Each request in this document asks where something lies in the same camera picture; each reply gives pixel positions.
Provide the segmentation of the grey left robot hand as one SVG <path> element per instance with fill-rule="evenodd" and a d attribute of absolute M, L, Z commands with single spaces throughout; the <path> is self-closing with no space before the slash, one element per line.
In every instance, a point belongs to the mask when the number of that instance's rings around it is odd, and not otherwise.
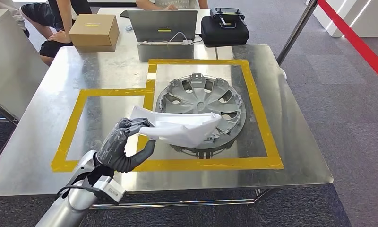
<path fill-rule="evenodd" d="M 155 140 L 149 140 L 145 147 L 132 156 L 127 156 L 125 146 L 128 138 L 139 133 L 142 128 L 152 128 L 147 118 L 122 118 L 103 141 L 96 154 L 97 160 L 114 171 L 127 173 L 147 160 L 154 152 Z"/>

